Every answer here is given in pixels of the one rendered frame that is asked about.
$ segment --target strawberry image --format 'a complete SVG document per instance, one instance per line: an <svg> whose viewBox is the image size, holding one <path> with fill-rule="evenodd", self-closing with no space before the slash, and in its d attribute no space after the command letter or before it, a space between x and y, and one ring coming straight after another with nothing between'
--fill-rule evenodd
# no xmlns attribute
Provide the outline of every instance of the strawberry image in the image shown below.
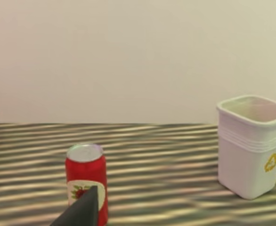
<svg viewBox="0 0 276 226"><path fill-rule="evenodd" d="M74 190L71 191L72 198L79 199L86 191L89 190L89 186L73 186Z"/></svg>

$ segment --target white plastic bin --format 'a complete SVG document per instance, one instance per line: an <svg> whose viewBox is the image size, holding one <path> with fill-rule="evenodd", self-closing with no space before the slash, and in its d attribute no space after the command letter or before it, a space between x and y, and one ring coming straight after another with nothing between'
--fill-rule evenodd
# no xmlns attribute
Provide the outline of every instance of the white plastic bin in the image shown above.
<svg viewBox="0 0 276 226"><path fill-rule="evenodd" d="M245 199L276 183L276 102L242 96L218 104L219 182Z"/></svg>

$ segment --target bin opening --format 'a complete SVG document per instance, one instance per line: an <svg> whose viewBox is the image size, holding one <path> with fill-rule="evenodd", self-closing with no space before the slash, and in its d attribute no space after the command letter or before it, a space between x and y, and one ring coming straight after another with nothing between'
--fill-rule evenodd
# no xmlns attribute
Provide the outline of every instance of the bin opening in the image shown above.
<svg viewBox="0 0 276 226"><path fill-rule="evenodd" d="M276 103L261 97L242 97L222 103L222 109L257 122L276 120Z"/></svg>

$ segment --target can label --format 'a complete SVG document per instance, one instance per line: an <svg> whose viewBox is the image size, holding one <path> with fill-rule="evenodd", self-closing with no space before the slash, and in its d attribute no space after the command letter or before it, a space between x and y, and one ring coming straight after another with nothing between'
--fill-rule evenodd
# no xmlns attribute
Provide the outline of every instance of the can label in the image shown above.
<svg viewBox="0 0 276 226"><path fill-rule="evenodd" d="M101 184L97 181L90 181L90 180L71 180L71 181L69 181L67 183L69 205L72 205L92 186L97 186L98 210L101 210L101 208L103 207L104 202L105 202L106 189L103 184Z"/></svg>
<svg viewBox="0 0 276 226"><path fill-rule="evenodd" d="M265 172L270 172L276 166L276 153L272 154L265 165Z"/></svg>

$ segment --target red fruit graphic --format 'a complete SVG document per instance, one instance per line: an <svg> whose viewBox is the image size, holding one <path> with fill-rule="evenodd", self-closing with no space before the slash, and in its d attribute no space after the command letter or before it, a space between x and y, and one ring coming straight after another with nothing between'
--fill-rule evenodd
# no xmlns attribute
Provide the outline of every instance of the red fruit graphic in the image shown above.
<svg viewBox="0 0 276 226"><path fill-rule="evenodd" d="M85 192L87 191L87 189L79 189L79 190L77 190L76 191L76 193L75 193L75 197L76 197L76 199L79 199Z"/></svg>

